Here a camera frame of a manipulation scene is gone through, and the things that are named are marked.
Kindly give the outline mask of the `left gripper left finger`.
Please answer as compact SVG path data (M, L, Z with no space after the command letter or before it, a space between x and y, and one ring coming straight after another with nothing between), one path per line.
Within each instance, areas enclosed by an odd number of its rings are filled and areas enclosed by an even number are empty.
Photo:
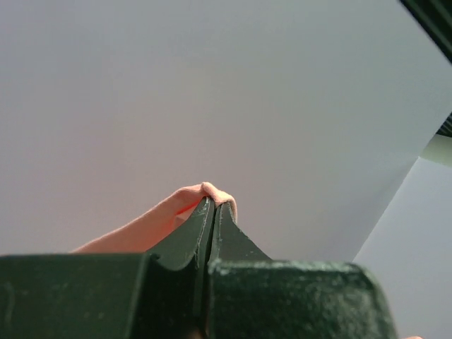
M180 338L202 324L215 205L138 253L1 257L2 338Z

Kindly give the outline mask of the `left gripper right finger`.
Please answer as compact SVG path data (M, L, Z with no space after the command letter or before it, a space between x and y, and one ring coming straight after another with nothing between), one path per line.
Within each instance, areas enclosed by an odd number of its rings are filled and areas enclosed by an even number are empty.
M215 214L208 264L211 338L396 338L375 277L353 263L273 260Z

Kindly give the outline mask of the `pink t shirt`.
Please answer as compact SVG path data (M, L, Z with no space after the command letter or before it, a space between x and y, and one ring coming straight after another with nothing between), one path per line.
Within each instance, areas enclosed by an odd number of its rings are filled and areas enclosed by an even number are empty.
M232 219L237 220L234 197L210 182L185 186L159 202L125 226L113 230L75 249L75 254L140 253L149 250L188 220L205 197L216 206L229 203Z

